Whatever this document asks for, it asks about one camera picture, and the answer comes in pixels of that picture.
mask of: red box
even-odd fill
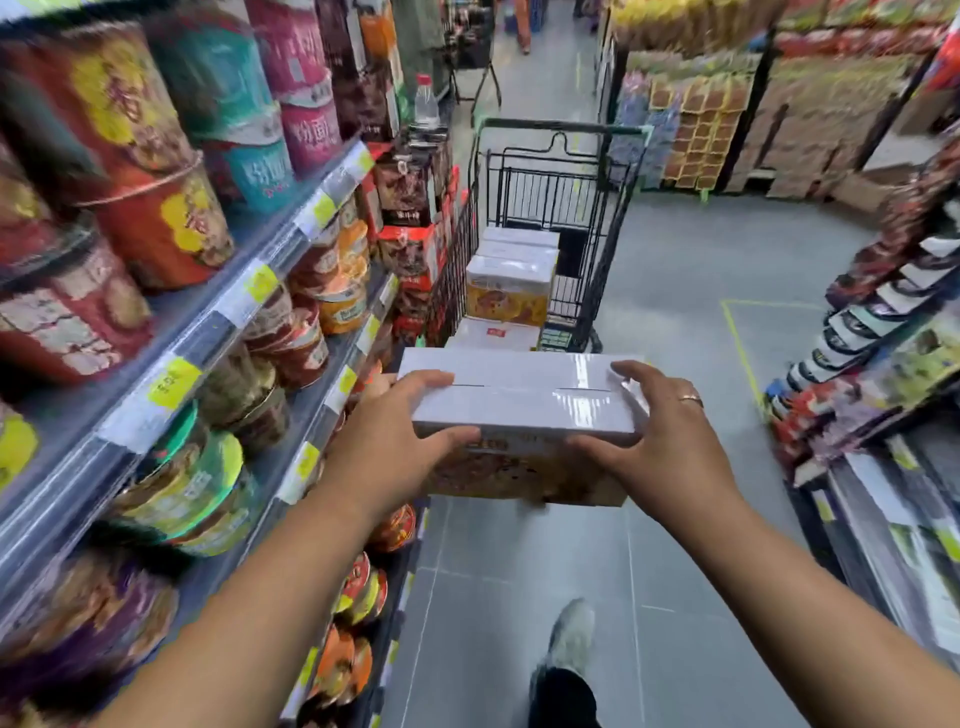
[[[380,255],[384,265],[406,288],[429,291],[440,277],[437,226],[401,228],[384,226],[380,231]]]

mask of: leg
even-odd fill
[[[593,620],[593,610],[583,599],[574,599],[560,612],[550,648],[530,681],[528,728],[600,728],[596,700],[583,677]]]

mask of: water bottle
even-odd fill
[[[418,129],[436,129],[440,126],[440,107],[433,95],[429,74],[417,74],[417,98],[414,100],[414,126]]]

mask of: person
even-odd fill
[[[614,371],[650,405],[643,438],[569,445],[613,473],[689,552],[806,719],[841,728],[960,723],[960,678],[767,524],[739,494],[692,385],[635,361]],[[276,723],[374,526],[448,453],[480,437],[458,426],[420,439],[411,412],[453,375],[378,378],[332,444],[324,475],[199,618],[94,720],[96,728],[263,728]],[[370,443],[377,443],[371,457]],[[592,612],[568,605],[533,678],[532,728],[596,726],[584,680]]]

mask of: shopping cart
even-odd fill
[[[502,150],[481,150],[486,130],[509,130],[517,136],[552,132],[540,148],[508,143]],[[614,191],[598,183],[604,137],[644,135],[651,127],[617,127],[532,119],[484,119],[473,137],[468,188],[462,194],[456,227],[446,253],[426,322],[426,341],[443,346],[466,311],[467,264],[479,246],[483,228],[554,231],[560,256],[540,348],[592,352],[603,346],[593,322],[607,284],[627,206],[633,197],[642,155],[620,164],[624,182]],[[604,160],[611,168],[618,166]]]

